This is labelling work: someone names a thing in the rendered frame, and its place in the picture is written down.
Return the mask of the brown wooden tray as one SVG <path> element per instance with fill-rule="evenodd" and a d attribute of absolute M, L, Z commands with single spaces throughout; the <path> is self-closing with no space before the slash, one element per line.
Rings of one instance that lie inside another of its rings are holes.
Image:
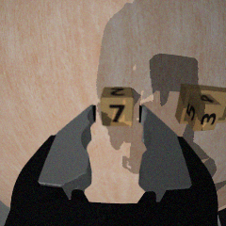
<path fill-rule="evenodd" d="M 181 84 L 178 104 L 175 113 L 175 118 L 177 119 L 179 124 L 188 124 L 185 118 L 185 114 L 189 93 L 210 94 L 222 105 L 217 123 L 226 122 L 226 88 Z"/>

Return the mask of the tan wooden number cube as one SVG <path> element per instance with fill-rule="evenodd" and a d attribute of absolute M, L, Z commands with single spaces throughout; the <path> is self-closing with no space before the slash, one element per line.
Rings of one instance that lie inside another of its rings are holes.
<path fill-rule="evenodd" d="M 131 87 L 104 87 L 101 95 L 103 126 L 132 126 L 134 94 Z"/>
<path fill-rule="evenodd" d="M 189 93 L 185 118 L 193 131 L 215 130 L 221 108 L 210 94 Z"/>

